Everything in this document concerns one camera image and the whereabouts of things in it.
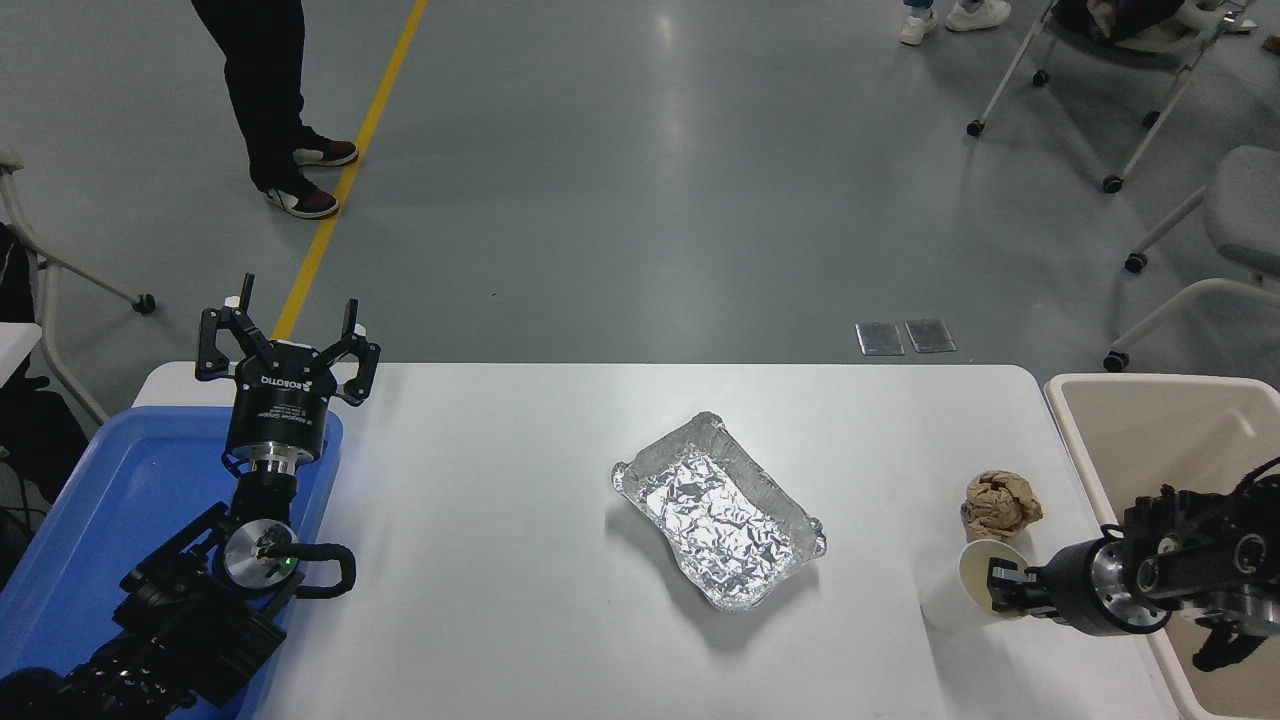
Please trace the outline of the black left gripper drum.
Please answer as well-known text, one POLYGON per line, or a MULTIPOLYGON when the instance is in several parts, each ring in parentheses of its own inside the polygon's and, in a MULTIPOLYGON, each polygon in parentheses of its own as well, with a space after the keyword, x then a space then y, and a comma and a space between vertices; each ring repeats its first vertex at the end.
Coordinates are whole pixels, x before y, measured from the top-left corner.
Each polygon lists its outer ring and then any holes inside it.
POLYGON ((326 401, 315 388, 321 374, 305 370, 316 356, 308 346, 283 343, 271 347, 270 359, 252 355, 238 363, 227 454, 247 460, 276 445, 296 450, 298 464, 323 456, 326 401))

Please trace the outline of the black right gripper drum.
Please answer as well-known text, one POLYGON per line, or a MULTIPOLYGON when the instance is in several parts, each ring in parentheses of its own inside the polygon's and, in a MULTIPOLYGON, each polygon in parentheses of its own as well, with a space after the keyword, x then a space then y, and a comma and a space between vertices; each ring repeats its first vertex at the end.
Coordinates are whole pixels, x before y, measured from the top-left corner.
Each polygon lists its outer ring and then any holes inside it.
POLYGON ((1106 544, 1106 539, 1094 539, 1068 546, 1038 573, 1038 582, 1044 587, 1056 612, 1053 620, 1087 635, 1126 633, 1098 600, 1092 579, 1094 557, 1106 544))

